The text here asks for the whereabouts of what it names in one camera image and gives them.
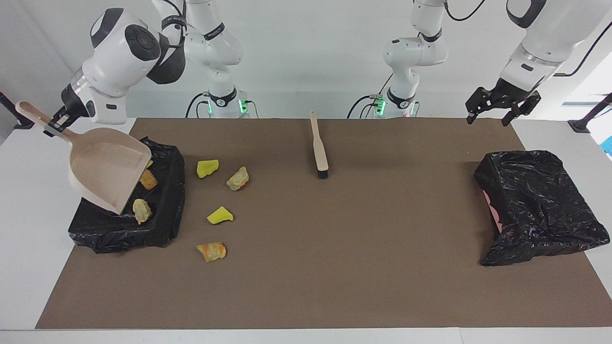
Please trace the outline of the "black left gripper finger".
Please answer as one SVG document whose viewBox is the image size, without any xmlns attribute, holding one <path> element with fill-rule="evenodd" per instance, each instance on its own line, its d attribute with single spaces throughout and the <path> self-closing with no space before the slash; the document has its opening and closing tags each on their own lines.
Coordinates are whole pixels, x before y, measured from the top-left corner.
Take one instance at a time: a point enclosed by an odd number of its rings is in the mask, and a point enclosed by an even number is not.
<svg viewBox="0 0 612 344">
<path fill-rule="evenodd" d="M 485 88 L 477 88 L 476 91 L 466 100 L 466 110 L 468 117 L 466 122 L 471 125 L 477 116 L 488 111 L 488 91 Z"/>
<path fill-rule="evenodd" d="M 541 100 L 540 93 L 533 92 L 520 105 L 518 103 L 512 104 L 511 109 L 506 113 L 506 115 L 501 120 L 502 125 L 504 127 L 507 127 L 512 122 L 512 120 L 520 116 L 530 115 L 531 112 L 535 109 L 535 107 L 537 107 L 540 100 Z"/>
</svg>

